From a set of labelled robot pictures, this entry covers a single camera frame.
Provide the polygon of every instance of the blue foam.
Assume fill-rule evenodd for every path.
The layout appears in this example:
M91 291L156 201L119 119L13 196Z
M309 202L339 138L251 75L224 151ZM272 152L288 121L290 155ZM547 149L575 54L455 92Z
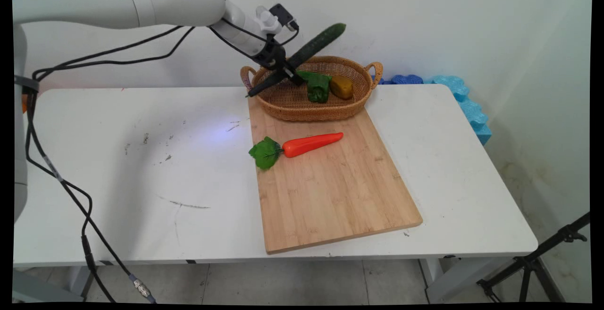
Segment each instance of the blue foam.
M457 103L461 107L463 113L466 115L466 118L470 122L470 125L472 126L472 129L474 129L474 131L478 131L485 127L489 117L487 117L487 115L482 112L482 108L479 104L475 103L470 99L466 99L461 103Z
M457 76L438 75L429 80L429 82L431 84L444 84L451 90L451 93L453 93L453 96L457 100L457 104L459 104L468 122L470 122L474 133L476 133L478 140L484 146L492 136L492 132L486 125L489 117L482 112L483 109L480 104L475 103L468 97L470 88L466 87L463 80Z
M372 80L375 80L375 79L376 79L376 76L375 76L375 75L372 75L372 76L371 76L371 79L372 79ZM384 79L383 79L383 78L380 78L379 83L377 83L377 84L384 84Z
M438 75L432 79L432 84L444 84L453 93L455 100L462 102L468 98L470 88L464 86L464 82L457 76Z
M390 80L384 80L383 78L379 80L379 84L423 84L423 79L417 75L395 75Z
M492 133L487 125L484 125L481 129L477 131L475 130L474 132L478 136L478 140L480 140L480 143L483 146L489 141L490 137L492 136Z
M423 84L423 80L417 75L395 75L391 79L393 84Z

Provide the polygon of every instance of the cucumber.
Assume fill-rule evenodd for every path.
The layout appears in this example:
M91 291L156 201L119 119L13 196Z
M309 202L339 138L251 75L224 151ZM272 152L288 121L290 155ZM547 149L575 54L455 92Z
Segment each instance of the cucumber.
M298 68L305 61L308 61L311 57L317 54L320 50L325 48L328 44L332 43L335 39L338 39L340 35L346 29L345 24L334 24L328 27L326 30L319 33L311 41L308 41L306 45L302 46L295 54L289 58L289 63L294 67ZM261 91L271 87L274 84L278 84L281 80L287 78L283 73L274 72L268 76L263 82L250 89L248 97L260 93Z
M289 58L289 63L294 68L298 68L299 65L302 65L320 50L325 48L328 44L332 43L335 39L338 39L345 29L345 24L335 24L322 31L319 35L315 36L314 39L308 41L306 45L302 46L300 50L293 54L291 58Z

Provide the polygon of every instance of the tiled floor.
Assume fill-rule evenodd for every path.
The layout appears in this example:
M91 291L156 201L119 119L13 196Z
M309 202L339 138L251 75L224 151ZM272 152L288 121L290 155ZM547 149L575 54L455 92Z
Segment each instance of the tiled floor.
M130 271L149 287L158 303L181 304L426 304L417 260L291 260L265 263L134 265ZM37 268L26 273L67 285L67 268ZM119 267L99 267L99 276L118 302L146 303ZM522 277L516 273L495 287L504 302L517 302ZM87 302L107 302L92 282ZM529 302L547 302L533 276ZM447 303L490 303L472 285Z

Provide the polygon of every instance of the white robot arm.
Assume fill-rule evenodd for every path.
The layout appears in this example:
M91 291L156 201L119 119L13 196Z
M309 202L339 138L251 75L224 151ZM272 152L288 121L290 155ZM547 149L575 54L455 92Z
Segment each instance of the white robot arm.
M16 78L15 222L25 206L27 191L21 108L22 86L17 84L17 77L24 75L26 58L26 39L21 24L36 21L76 22L117 29L159 24L211 26L231 45L269 69L274 69L274 59L285 59L285 51L278 43L276 43L277 47L272 47L262 39L272 40L272 36L278 34L284 25L290 30L298 28L295 19L280 5L274 6L270 11L258 7L256 17L252 18L229 0L13 0L13 51ZM252 37L233 26L242 28L261 39Z

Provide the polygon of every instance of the wooden cutting board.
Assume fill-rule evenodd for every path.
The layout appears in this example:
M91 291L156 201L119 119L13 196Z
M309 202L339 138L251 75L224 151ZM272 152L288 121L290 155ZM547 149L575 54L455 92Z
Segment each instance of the wooden cutting board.
M248 99L254 144L343 132L269 170L256 168L266 252L274 254L421 224L401 175L363 109L339 121L291 122Z

